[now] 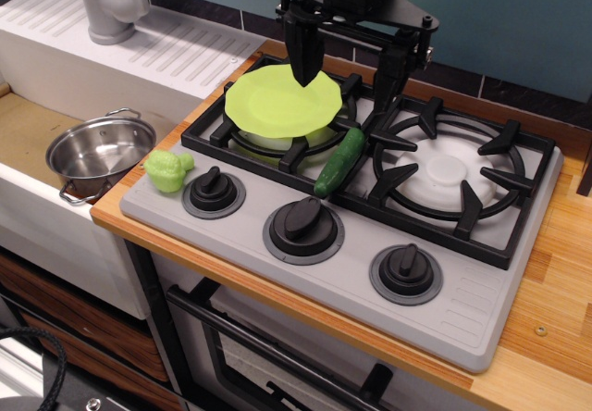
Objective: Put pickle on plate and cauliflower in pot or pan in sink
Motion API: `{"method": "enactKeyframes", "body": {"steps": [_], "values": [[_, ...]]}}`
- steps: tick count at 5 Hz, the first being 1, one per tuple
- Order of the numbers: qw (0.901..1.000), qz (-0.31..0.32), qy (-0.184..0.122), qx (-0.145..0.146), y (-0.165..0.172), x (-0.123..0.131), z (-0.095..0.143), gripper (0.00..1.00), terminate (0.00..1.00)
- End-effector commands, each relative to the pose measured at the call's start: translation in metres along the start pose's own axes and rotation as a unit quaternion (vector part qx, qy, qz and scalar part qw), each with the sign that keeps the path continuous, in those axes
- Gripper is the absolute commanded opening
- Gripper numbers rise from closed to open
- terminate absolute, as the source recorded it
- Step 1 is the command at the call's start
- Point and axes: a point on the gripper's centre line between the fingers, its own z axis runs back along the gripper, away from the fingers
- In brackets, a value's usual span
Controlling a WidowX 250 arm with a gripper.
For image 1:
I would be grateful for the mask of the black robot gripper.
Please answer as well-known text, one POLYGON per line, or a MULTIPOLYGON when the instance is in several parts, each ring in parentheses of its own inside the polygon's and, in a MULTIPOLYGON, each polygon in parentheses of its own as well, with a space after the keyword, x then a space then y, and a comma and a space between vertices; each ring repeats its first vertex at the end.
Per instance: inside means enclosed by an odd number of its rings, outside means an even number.
POLYGON ((431 61, 430 38, 439 25, 435 17, 408 0, 280 0, 277 13, 293 77, 302 87, 323 67, 322 31, 336 33, 353 44, 384 48, 378 55, 367 136, 384 122, 414 70, 415 60, 421 67, 431 61), (363 27, 363 22, 397 29, 399 35, 411 38, 412 47, 393 44, 388 35, 363 27))

